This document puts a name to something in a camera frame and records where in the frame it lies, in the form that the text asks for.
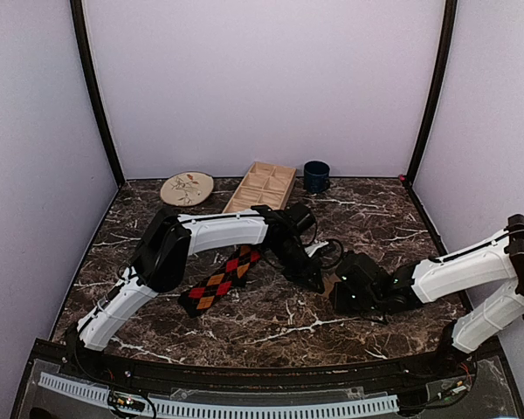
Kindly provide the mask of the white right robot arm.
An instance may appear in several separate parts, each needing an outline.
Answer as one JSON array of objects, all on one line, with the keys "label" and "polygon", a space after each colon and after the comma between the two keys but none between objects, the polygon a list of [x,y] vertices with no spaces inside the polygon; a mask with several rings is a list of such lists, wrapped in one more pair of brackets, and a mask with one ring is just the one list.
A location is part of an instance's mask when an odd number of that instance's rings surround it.
[{"label": "white right robot arm", "polygon": [[388,273],[369,255],[350,251],[337,266],[328,298],[338,313],[401,313],[448,294],[499,281],[501,286],[445,327],[428,370],[449,377],[462,359],[517,319],[524,320],[524,216],[460,251],[422,259]]}]

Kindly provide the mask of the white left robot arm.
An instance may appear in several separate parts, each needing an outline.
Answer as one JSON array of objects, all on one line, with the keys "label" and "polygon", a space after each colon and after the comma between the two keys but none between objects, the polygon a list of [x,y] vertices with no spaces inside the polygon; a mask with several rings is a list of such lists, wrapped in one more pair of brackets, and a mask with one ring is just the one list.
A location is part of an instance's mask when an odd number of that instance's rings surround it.
[{"label": "white left robot arm", "polygon": [[233,246],[235,252],[208,278],[179,298],[187,314],[196,317],[214,306],[233,287],[245,284],[246,273],[264,251],[271,251],[283,276],[311,292],[323,293],[317,245],[304,245],[301,234],[315,223],[301,204],[289,209],[255,205],[235,213],[190,216],[160,209],[139,241],[128,266],[114,287],[75,325],[83,346],[72,354],[72,367],[88,381],[106,372],[104,350],[114,334],[146,303],[177,288],[189,256]]}]

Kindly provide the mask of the tan beige sock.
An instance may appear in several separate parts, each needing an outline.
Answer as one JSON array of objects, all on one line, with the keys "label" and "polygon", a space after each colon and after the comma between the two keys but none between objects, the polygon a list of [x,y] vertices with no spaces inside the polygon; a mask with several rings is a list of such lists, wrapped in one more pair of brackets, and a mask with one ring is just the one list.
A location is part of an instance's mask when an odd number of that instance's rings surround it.
[{"label": "tan beige sock", "polygon": [[324,293],[322,293],[322,297],[324,299],[328,299],[329,295],[331,294],[331,292],[334,289],[334,281],[332,281],[330,278],[326,278],[323,281],[323,284],[324,284]]}]

